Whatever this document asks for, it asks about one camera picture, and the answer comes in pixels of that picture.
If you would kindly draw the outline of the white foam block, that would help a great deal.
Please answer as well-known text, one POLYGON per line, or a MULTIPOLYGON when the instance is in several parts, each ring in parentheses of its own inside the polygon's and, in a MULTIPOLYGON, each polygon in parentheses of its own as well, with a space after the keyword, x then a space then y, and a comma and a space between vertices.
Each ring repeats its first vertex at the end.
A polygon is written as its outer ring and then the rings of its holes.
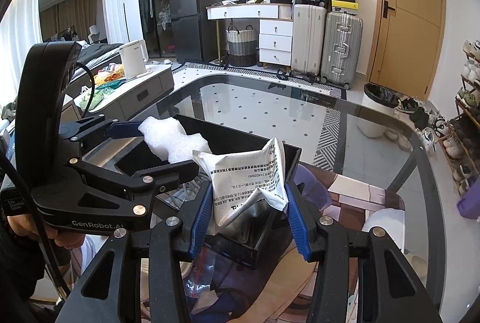
POLYGON ((194 152, 210 153, 208 141, 202 135, 188 135, 176 118, 146 118, 138 127, 151 152, 169 163, 194 159, 194 152))

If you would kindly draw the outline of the white printed pouch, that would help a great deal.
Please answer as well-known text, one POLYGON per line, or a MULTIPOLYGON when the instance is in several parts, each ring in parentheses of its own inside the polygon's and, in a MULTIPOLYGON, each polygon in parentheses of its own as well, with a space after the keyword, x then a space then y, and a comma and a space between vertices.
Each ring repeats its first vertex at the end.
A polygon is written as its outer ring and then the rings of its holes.
POLYGON ((216 235, 260 200, 275 210, 288 205, 283 143, 273 137, 260 150, 214 155, 194 152, 212 184, 212 217, 208 234, 216 235))

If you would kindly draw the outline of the white rope bag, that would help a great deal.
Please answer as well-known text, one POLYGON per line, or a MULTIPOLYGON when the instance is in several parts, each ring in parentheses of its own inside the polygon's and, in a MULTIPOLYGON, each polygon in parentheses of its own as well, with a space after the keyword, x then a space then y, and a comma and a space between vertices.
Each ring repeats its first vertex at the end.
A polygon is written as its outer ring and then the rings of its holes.
POLYGON ((180 263, 186 297, 197 299, 202 293, 210 291, 215 263, 216 253, 205 246, 192 262, 180 263))

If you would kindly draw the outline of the grey side cabinet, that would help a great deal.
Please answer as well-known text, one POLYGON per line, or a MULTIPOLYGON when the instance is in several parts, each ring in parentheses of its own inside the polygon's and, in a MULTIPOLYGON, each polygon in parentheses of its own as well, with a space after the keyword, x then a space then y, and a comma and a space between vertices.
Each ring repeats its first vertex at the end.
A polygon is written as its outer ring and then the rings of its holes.
POLYGON ((159 101, 174 88, 170 64, 147 65, 146 73, 128 79, 118 88, 102 91, 86 112, 86 117, 103 114, 106 118, 126 121, 159 101))

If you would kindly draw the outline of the anime printed table mat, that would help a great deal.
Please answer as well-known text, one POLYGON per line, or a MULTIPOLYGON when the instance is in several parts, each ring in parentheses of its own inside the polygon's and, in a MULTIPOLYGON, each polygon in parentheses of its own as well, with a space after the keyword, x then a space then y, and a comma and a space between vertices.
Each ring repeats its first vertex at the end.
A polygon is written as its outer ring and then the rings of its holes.
MULTIPOLYGON (((294 180, 324 215, 353 230, 382 227, 404 248, 404 202, 397 194, 305 163, 294 180)), ((273 232, 255 269, 216 254, 210 291, 188 300, 192 322, 305 322, 318 265, 301 257, 287 230, 273 232)))

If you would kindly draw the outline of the white electric kettle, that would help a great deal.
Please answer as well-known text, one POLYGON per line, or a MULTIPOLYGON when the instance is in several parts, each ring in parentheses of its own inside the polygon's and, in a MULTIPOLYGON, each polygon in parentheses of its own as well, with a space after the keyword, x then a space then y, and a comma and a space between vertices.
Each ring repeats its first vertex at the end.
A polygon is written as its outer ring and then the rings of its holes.
POLYGON ((146 73, 149 56, 143 39, 123 44, 119 47, 119 52, 126 79, 134 79, 146 73))

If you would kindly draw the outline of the purple bag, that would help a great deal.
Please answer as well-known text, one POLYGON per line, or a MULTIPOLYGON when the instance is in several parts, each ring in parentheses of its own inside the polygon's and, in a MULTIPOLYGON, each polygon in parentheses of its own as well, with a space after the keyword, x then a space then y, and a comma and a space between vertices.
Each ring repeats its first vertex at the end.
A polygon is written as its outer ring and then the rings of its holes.
POLYGON ((456 207, 463 218, 477 220, 480 217, 480 181, 477 179, 464 196, 457 202, 456 207))

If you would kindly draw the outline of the white trash bin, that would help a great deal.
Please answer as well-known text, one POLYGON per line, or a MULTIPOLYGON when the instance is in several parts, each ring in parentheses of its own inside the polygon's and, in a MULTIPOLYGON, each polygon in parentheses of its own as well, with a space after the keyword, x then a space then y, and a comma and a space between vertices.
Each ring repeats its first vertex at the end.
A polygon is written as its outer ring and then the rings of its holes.
MULTIPOLYGON (((367 83, 364 85, 361 105, 367 109, 393 117, 395 108, 399 105, 399 96, 391 89, 367 83)), ((382 124, 374 123, 365 118, 357 119, 357 127, 369 139, 377 139, 383 136, 386 131, 386 127, 382 124)))

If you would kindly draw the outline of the woven laundry basket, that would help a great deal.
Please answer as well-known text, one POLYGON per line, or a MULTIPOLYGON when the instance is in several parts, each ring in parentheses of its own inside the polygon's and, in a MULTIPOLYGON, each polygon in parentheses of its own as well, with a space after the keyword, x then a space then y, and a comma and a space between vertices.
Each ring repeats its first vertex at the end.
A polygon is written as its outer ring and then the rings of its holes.
POLYGON ((226 30, 228 42, 228 64, 232 67, 252 67, 257 62, 258 32, 247 25, 238 29, 230 24, 226 30))

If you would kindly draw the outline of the black refrigerator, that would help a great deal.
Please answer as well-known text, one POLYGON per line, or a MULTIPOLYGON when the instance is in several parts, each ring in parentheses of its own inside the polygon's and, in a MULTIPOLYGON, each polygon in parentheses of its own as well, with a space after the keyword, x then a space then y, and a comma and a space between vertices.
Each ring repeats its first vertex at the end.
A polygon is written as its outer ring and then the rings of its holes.
POLYGON ((216 23, 207 8, 222 0, 169 0, 176 59, 209 62, 217 57, 216 23))

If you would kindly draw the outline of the shoe rack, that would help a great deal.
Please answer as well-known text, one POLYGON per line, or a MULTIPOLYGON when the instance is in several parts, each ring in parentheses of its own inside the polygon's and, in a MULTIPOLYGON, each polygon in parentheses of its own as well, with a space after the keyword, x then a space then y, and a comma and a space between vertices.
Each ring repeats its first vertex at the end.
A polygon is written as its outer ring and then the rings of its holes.
POLYGON ((479 179, 479 40, 466 40, 462 49, 466 61, 455 96, 457 116, 448 121, 450 134, 442 142, 460 196, 479 179))

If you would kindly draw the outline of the silver suitcase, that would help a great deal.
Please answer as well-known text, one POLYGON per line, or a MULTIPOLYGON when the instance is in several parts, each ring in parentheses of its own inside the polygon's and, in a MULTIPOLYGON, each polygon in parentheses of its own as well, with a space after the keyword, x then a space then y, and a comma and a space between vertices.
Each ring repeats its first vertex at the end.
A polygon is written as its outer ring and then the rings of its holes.
POLYGON ((360 55, 363 21, 348 13, 329 12, 320 67, 320 82, 349 89, 360 55))

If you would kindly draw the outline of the white drawer desk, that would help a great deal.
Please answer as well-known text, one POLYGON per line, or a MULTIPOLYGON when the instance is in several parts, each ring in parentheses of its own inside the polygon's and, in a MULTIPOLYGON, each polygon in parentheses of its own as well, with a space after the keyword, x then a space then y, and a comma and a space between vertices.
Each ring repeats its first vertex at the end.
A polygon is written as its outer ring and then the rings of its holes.
POLYGON ((259 61, 289 67, 293 39, 291 4, 244 3, 207 7, 209 20, 257 20, 259 61))

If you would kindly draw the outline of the wooden door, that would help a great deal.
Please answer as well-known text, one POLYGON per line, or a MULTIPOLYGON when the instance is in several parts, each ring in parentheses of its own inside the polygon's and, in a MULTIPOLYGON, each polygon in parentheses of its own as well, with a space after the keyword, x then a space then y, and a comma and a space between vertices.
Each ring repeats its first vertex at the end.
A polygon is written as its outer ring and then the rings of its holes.
POLYGON ((368 81, 425 101, 442 49, 446 0, 377 0, 368 81))

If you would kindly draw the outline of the white suitcase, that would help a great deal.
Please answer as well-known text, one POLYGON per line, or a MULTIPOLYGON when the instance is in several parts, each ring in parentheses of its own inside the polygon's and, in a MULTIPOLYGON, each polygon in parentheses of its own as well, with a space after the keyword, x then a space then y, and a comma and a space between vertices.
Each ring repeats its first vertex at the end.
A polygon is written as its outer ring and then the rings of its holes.
POLYGON ((327 10, 324 7, 296 4, 293 11, 291 69, 298 73, 318 76, 327 10))

